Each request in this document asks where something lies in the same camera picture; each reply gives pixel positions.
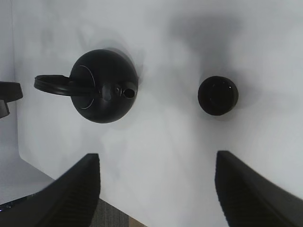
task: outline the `white surface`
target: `white surface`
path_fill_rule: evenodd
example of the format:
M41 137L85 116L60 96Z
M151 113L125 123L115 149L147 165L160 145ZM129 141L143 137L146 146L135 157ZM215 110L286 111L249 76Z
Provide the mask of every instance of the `white surface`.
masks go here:
M12 14L9 0L0 0L0 81L15 81ZM16 102L0 119L0 204L33 194L52 179L20 158Z
M84 154L101 159L101 198L149 227L227 226L214 187L216 152L232 151L303 198L303 3L297 0L14 1L21 157L53 178ZM141 83L111 124L33 87L68 76L85 52L123 47ZM234 111L203 113L197 91L220 75Z

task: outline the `floor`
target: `floor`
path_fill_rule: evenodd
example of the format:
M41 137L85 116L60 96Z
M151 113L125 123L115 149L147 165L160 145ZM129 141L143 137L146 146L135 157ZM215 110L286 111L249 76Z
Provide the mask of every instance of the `floor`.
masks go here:
M99 200L90 227L146 227L120 210Z

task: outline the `gray carpet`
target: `gray carpet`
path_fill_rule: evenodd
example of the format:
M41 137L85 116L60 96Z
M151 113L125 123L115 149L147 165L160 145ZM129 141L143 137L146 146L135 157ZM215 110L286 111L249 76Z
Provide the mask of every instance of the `gray carpet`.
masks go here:
M129 217L107 202L99 199L90 227L129 227Z

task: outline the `black object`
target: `black object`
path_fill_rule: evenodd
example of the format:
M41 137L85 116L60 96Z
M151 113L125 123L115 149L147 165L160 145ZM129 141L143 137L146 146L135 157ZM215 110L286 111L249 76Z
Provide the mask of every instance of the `black object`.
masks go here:
M21 86L15 82L0 82L0 118L9 115L7 103L23 97Z
M215 186L230 227L303 227L303 201L228 151L217 154Z
M232 110L238 102L239 93L235 84L225 77L209 77L198 91L202 109L210 115L223 115Z
M10 202L6 202L4 204L1 204L0 205L0 212L6 212L6 211L9 211L11 208L13 208L14 206L18 205L18 204L21 204L23 203L24 201L26 200L29 200L31 199L35 194L31 194L31 195L28 195L28 196L25 196L25 197L22 197L20 199L16 199L16 200L13 200L13 201L10 201Z
M108 123L123 117L137 96L138 77L130 59L121 52L94 50L81 56L70 77L41 75L35 88L71 96L77 111L92 122Z
M87 154L31 199L0 212L0 226L89 227L99 194L98 154Z

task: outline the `textured black plastic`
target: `textured black plastic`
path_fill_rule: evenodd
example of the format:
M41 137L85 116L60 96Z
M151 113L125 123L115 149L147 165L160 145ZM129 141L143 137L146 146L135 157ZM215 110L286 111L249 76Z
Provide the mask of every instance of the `textured black plastic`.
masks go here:
M0 213L0 226L89 227L99 194L98 154L88 154L33 198Z
M230 227L303 227L303 201L228 151L219 151L215 186Z

